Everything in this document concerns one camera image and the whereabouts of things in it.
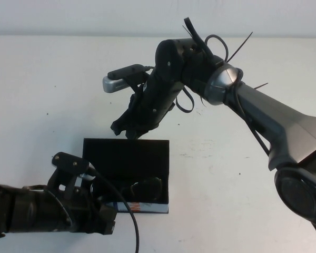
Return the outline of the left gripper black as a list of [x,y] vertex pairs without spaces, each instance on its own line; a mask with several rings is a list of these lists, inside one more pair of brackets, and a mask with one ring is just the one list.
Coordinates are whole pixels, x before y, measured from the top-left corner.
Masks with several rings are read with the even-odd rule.
[[[71,190],[71,196],[65,200],[69,232],[111,235],[115,227],[116,209],[103,205],[108,202],[108,187],[105,182],[92,181],[91,197],[84,188],[74,186]],[[103,225],[100,225],[97,208],[94,204],[102,205],[100,215]]]

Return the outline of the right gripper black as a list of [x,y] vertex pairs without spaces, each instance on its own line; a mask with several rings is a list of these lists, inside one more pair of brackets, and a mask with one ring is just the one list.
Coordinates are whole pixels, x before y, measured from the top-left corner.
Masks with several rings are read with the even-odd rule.
[[151,74],[147,82],[141,86],[141,93],[129,106],[129,113],[124,112],[111,124],[116,136],[126,131],[129,140],[137,140],[143,132],[151,131],[159,126],[169,111],[177,95],[184,88],[180,81],[165,81],[158,74]]

